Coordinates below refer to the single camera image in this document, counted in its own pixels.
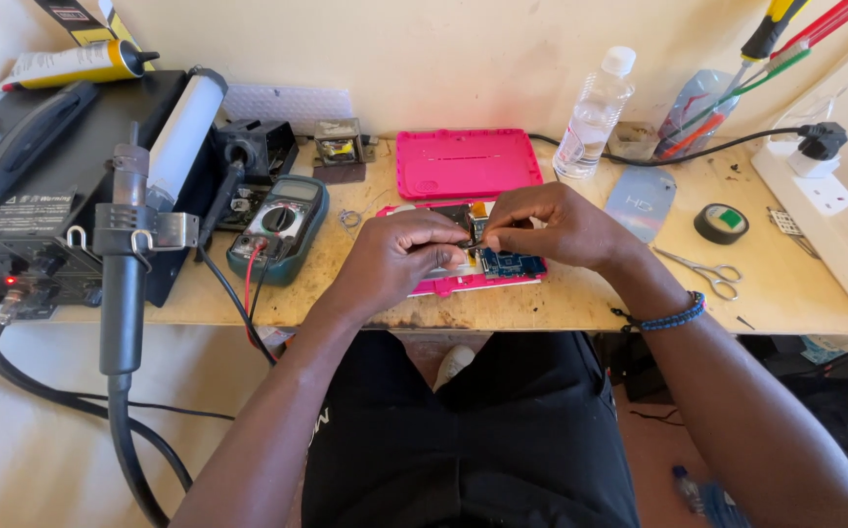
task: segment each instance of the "glue tube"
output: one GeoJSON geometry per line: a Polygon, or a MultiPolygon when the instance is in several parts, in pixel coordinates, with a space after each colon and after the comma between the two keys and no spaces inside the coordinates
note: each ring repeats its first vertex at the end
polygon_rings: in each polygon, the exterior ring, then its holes
{"type": "Polygon", "coordinates": [[[143,63],[159,58],[130,41],[95,42],[58,54],[20,54],[0,92],[64,87],[75,81],[105,83],[143,76],[143,63]]]}

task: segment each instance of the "plastic water bottle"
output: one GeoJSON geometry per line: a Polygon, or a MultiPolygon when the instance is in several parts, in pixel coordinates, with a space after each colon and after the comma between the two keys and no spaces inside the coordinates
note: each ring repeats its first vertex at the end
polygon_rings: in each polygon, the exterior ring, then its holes
{"type": "Polygon", "coordinates": [[[688,503],[691,513],[704,515],[704,501],[700,498],[700,487],[688,476],[685,466],[674,466],[672,474],[674,474],[674,484],[678,487],[678,493],[688,503]]]}
{"type": "Polygon", "coordinates": [[[606,139],[635,91],[625,79],[634,62],[636,52],[630,48],[609,48],[600,70],[587,76],[574,105],[570,124],[554,153],[553,165],[557,174],[583,179],[596,172],[606,139]]]}

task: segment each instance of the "blue bracelet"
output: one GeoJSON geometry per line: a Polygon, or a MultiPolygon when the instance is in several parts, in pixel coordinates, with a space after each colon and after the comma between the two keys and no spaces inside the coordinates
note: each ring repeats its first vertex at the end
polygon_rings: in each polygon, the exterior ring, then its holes
{"type": "Polygon", "coordinates": [[[699,291],[688,291],[688,293],[691,294],[691,299],[694,300],[694,306],[691,306],[690,308],[678,315],[669,316],[667,318],[642,321],[637,318],[633,318],[632,316],[630,316],[623,310],[620,310],[619,308],[611,308],[610,311],[614,315],[626,318],[626,321],[628,321],[629,324],[624,326],[622,329],[626,332],[632,331],[633,328],[638,328],[640,331],[672,328],[685,324],[689,320],[698,318],[698,316],[704,313],[704,310],[707,309],[707,301],[704,299],[703,293],[700,293],[699,291]]]}

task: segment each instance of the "electrical tape roll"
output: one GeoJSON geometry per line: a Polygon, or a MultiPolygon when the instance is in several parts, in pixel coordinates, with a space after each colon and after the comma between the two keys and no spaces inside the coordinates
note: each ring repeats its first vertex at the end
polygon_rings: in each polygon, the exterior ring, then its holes
{"type": "Polygon", "coordinates": [[[746,215],[728,205],[710,204],[694,217],[694,228],[715,244],[729,245],[746,234],[749,221],[746,215]]]}

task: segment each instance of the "scissors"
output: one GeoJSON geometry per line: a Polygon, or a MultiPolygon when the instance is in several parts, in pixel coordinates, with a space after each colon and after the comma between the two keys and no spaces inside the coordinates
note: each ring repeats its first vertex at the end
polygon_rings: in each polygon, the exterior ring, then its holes
{"type": "Polygon", "coordinates": [[[739,294],[736,292],[736,287],[734,287],[734,284],[743,280],[743,273],[741,273],[740,270],[737,270],[734,266],[731,266],[730,264],[720,264],[712,268],[710,266],[698,264],[697,262],[692,262],[687,258],[672,255],[671,253],[658,248],[653,249],[655,249],[665,257],[671,258],[671,260],[678,262],[679,264],[684,264],[685,266],[688,266],[688,268],[690,268],[692,271],[699,274],[701,277],[707,279],[708,282],[711,282],[711,290],[713,290],[714,293],[717,294],[717,296],[721,299],[726,299],[727,301],[736,301],[736,298],[739,296],[739,294]],[[728,273],[736,273],[736,278],[731,278],[725,275],[725,270],[728,273]],[[720,289],[718,289],[718,285],[725,286],[724,289],[729,289],[734,293],[734,295],[732,297],[724,295],[724,293],[720,291],[720,289]]]}

